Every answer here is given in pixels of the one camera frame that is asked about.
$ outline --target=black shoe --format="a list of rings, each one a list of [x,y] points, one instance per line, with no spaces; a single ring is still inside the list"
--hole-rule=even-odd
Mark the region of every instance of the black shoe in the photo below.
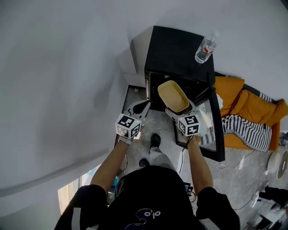
[[[149,161],[146,158],[142,158],[139,161],[139,166],[140,167],[147,167],[147,166],[150,166],[150,163],[149,163]]]
[[[150,141],[151,145],[150,148],[152,147],[158,147],[161,144],[161,137],[157,134],[157,133],[153,133],[151,136],[151,141]]]

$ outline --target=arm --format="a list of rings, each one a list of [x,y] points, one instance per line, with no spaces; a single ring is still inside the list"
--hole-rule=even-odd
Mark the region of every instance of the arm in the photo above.
[[[200,138],[194,136],[188,144],[193,186],[198,196],[196,216],[198,219],[209,218],[221,230],[239,230],[239,217],[232,209],[227,196],[213,189],[211,171],[198,145]]]
[[[119,141],[109,156],[104,160],[99,169],[96,171],[90,184],[98,185],[102,187],[106,193],[108,193],[128,148],[128,144]]]
[[[201,137],[194,136],[188,144],[192,181],[197,196],[202,189],[213,187],[211,171],[198,145],[199,138]]]

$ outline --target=yellow basket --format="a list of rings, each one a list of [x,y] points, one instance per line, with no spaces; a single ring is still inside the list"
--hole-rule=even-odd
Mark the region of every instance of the yellow basket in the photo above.
[[[188,108],[189,101],[175,81],[167,81],[158,86],[158,93],[165,105],[175,113]]]

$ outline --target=water bottle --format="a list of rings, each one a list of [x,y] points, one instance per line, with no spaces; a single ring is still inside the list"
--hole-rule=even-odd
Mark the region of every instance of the water bottle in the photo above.
[[[200,64],[203,64],[205,61],[208,60],[208,58],[216,48],[217,37],[218,37],[217,31],[213,31],[210,36],[204,37],[203,41],[201,42],[195,54],[195,61],[197,61]]]

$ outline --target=striped blanket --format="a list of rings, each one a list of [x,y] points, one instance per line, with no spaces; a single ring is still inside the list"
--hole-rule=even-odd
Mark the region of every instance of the striped blanket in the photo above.
[[[251,149],[268,151],[272,130],[266,124],[250,122],[238,115],[228,115],[222,118],[223,132],[234,134]]]

